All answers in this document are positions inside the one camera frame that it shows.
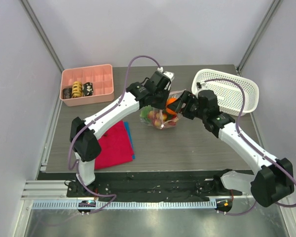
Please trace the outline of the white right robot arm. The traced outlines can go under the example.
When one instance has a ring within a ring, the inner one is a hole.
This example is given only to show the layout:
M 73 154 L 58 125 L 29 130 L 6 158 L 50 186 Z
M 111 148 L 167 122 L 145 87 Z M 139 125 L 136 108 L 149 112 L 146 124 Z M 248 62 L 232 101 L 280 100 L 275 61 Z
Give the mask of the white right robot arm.
M 218 195 L 236 190 L 252 195 L 261 206 L 269 207 L 294 192 L 292 163 L 286 158 L 277 159 L 237 127 L 229 114 L 220 111 L 213 91 L 202 90 L 197 96 L 185 91 L 166 107 L 185 118 L 201 119 L 205 128 L 233 148 L 253 172 L 247 175 L 223 171 L 213 182 Z

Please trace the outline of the red yellow lychee bunch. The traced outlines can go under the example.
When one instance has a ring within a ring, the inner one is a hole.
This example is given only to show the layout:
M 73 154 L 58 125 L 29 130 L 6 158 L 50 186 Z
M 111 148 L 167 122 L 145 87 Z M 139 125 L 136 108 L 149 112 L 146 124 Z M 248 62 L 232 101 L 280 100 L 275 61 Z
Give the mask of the red yellow lychee bunch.
M 177 115 L 172 115 L 161 110 L 150 111 L 148 118 L 150 124 L 160 130 L 174 127 L 179 121 L 179 117 Z

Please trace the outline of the clear zip top bag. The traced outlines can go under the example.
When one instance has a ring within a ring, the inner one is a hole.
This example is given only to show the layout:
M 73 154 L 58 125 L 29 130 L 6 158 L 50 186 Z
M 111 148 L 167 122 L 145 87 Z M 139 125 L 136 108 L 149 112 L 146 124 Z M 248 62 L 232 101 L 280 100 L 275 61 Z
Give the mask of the clear zip top bag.
M 183 116 L 168 109 L 167 105 L 177 100 L 184 91 L 185 89 L 171 91 L 166 102 L 166 108 L 163 110 L 153 108 L 152 106 L 144 107 L 140 113 L 140 121 L 145 125 L 152 126 L 160 130 L 175 127 Z

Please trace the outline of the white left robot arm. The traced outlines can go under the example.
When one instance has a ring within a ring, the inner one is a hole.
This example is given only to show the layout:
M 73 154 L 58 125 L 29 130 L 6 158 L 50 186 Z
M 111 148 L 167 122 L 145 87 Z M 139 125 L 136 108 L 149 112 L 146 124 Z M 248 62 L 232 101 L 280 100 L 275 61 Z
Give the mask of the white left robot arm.
M 124 117 L 145 106 L 164 109 L 173 79 L 172 72 L 156 71 L 144 83 L 130 84 L 117 100 L 96 114 L 72 121 L 71 149 L 77 159 L 78 191 L 84 197 L 92 196 L 95 191 L 95 159 L 102 151 L 99 139 Z

